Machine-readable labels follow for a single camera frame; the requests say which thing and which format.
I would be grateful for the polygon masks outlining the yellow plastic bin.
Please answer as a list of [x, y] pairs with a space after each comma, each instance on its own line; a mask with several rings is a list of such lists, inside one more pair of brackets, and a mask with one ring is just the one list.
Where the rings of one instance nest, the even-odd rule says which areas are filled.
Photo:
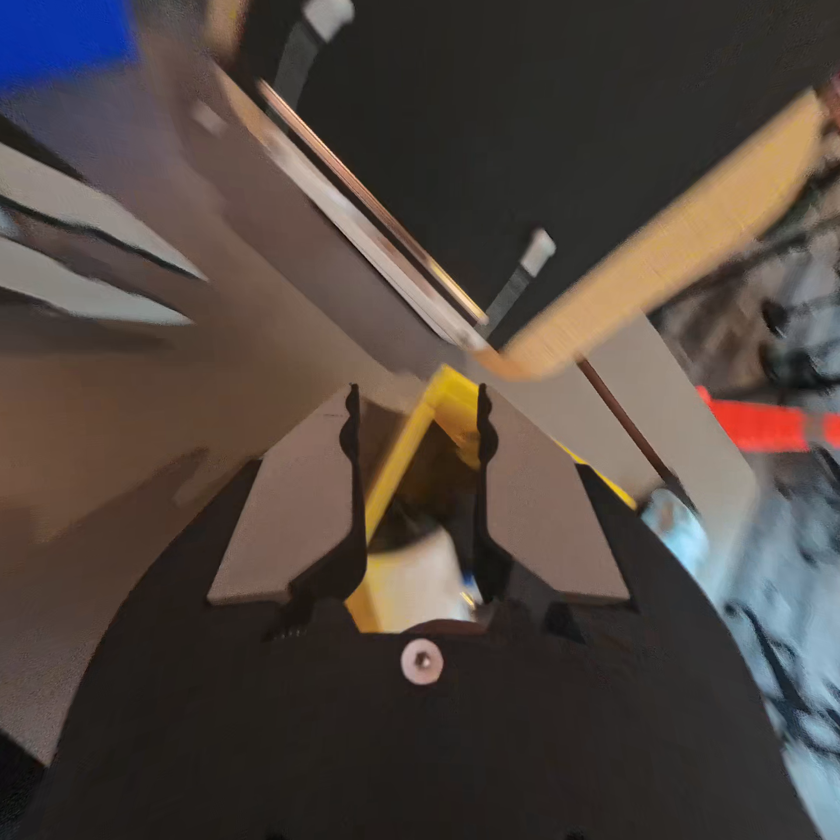
[[[402, 418], [364, 492], [368, 557], [400, 549], [443, 527], [455, 543], [460, 569], [476, 599], [474, 620], [481, 604], [514, 599], [527, 604], [534, 620], [542, 624], [561, 603], [582, 603], [567, 598], [550, 600], [554, 593], [525, 571], [513, 579], [511, 591], [505, 590], [498, 580], [501, 555], [476, 540], [478, 389], [479, 385], [444, 365], [413, 411]], [[627, 493], [563, 448], [580, 465], [582, 480], [594, 478], [597, 487], [605, 484], [607, 498], [618, 502], [619, 512], [634, 513], [635, 502]], [[376, 630], [363, 582], [346, 604], [363, 633], [384, 634]]]

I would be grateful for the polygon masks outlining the black board with wooden edge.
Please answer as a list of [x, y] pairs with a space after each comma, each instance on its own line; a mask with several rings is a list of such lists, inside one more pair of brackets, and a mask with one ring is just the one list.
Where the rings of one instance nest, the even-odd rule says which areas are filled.
[[237, 238], [385, 368], [454, 362], [598, 466], [574, 364], [784, 215], [838, 60], [838, 2], [155, 11], [154, 79]]

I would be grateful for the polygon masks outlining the blue plastic bin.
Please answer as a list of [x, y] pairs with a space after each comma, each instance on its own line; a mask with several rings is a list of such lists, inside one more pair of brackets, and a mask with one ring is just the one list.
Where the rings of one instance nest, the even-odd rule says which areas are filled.
[[1, 91], [132, 61], [132, 23], [124, 1], [2, 1]]

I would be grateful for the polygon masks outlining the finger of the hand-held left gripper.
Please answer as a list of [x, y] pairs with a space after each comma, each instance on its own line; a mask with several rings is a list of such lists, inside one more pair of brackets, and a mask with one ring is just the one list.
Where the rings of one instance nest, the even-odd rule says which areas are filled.
[[184, 277], [193, 262], [111, 196], [8, 145], [1, 146], [2, 209], [85, 235]]
[[1, 240], [1, 288], [77, 319], [185, 327], [185, 314], [136, 292], [80, 275], [36, 249]]

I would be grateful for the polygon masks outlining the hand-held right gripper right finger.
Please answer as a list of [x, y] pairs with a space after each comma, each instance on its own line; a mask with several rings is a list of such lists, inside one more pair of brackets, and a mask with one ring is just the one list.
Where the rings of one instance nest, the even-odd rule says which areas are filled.
[[476, 425], [476, 540], [499, 552], [500, 585], [510, 592], [525, 571], [554, 593], [550, 600], [629, 602], [574, 458], [485, 384]]

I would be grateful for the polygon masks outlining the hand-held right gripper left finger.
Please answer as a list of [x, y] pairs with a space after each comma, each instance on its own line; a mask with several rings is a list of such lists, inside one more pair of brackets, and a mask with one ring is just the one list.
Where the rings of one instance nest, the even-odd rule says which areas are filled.
[[361, 394], [330, 396], [268, 449], [207, 599], [349, 598], [366, 571]]

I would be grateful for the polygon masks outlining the red strip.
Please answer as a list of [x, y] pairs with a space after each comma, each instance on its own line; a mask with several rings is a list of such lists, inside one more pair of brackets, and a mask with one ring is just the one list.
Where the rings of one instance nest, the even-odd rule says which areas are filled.
[[839, 415], [794, 406], [720, 400], [696, 391], [738, 450], [750, 454], [803, 453], [839, 449]]

